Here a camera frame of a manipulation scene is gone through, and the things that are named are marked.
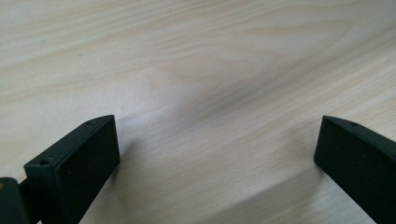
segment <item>wooden table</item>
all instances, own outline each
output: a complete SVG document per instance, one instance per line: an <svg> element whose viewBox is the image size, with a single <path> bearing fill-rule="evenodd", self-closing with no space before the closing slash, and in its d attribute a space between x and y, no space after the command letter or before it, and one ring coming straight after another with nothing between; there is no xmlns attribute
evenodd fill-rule
<svg viewBox="0 0 396 224"><path fill-rule="evenodd" d="M313 163L323 115L396 139L396 2L0 3L0 176L114 114L81 223L373 223Z"/></svg>

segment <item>table surface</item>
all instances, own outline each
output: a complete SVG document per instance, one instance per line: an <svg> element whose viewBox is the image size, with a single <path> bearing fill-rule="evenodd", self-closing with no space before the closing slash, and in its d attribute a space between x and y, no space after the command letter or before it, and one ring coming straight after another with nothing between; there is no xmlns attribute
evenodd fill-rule
<svg viewBox="0 0 396 224"><path fill-rule="evenodd" d="M81 223L373 223L313 163L323 115L396 139L396 2L0 3L0 176L114 114Z"/></svg>

